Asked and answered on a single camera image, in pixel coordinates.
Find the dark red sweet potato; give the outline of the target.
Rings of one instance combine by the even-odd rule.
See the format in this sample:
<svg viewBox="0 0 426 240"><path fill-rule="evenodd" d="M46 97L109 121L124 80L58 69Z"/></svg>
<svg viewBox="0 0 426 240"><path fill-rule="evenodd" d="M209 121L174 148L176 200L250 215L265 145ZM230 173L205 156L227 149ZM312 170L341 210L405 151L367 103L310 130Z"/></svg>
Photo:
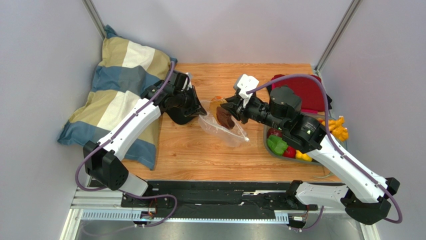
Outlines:
<svg viewBox="0 0 426 240"><path fill-rule="evenodd" d="M235 123L232 120L232 115L221 106L221 104L225 103L227 103L225 98L215 96L209 103L209 111L220 126L232 130L235 127Z"/></svg>

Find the clear dotted zip top bag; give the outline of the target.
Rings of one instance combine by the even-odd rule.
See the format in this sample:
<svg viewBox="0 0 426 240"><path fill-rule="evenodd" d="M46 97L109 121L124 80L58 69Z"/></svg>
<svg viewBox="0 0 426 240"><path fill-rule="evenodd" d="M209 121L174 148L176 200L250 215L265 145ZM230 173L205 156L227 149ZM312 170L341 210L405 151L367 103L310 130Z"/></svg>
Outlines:
<svg viewBox="0 0 426 240"><path fill-rule="evenodd" d="M198 117L200 127L207 133L219 138L229 147L239 147L250 141L248 133L243 127L230 116L229 120L233 123L233 128L228 129L221 125L217 119L217 107L226 103L225 98L215 96L211 100L201 100L202 107L206 110L206 115Z"/></svg>

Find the green bell pepper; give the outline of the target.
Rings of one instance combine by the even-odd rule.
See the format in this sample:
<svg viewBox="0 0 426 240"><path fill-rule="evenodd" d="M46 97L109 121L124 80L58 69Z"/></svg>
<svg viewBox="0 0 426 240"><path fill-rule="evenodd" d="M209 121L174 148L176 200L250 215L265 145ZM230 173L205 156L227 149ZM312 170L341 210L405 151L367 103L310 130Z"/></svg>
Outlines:
<svg viewBox="0 0 426 240"><path fill-rule="evenodd" d="M270 135L266 140L267 147L277 156L282 156L289 145L279 136Z"/></svg>

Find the red pomegranate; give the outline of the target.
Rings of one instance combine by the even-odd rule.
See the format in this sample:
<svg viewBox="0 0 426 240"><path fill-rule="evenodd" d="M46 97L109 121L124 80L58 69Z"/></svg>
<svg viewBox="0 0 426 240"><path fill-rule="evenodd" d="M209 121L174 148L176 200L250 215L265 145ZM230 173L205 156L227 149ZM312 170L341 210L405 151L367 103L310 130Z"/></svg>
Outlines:
<svg viewBox="0 0 426 240"><path fill-rule="evenodd" d="M282 156L285 158L295 159L296 154L297 154L297 151L293 147L288 146L286 150L283 152Z"/></svg>

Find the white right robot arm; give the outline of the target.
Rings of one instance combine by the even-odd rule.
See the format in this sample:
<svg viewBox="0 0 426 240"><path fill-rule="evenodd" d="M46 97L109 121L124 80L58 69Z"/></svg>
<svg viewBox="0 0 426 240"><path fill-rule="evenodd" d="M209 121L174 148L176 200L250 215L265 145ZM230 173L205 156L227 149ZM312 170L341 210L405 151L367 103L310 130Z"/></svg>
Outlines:
<svg viewBox="0 0 426 240"><path fill-rule="evenodd" d="M400 186L397 179L374 175L356 160L349 160L348 151L333 136L327 136L326 127L301 112L302 101L289 87L274 88L268 102L255 93L250 98L241 93L237 90L222 108L242 123L253 120L281 131L288 146L318 161L342 181L342 185L332 186L294 180L286 191L288 199L298 205L343 210L365 225L387 218L391 199Z"/></svg>

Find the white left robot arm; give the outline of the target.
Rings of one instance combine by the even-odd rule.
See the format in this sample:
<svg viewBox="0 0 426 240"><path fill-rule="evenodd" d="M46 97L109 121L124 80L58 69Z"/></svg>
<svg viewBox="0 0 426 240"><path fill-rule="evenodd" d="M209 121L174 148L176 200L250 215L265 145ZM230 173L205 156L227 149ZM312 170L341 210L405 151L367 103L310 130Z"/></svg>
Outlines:
<svg viewBox="0 0 426 240"><path fill-rule="evenodd" d="M103 187L142 197L149 189L147 181L132 174L122 160L135 140L166 113L176 124L185 125L195 117L207 114L191 75L170 71L166 80L149 86L129 114L98 142L83 147L84 170Z"/></svg>

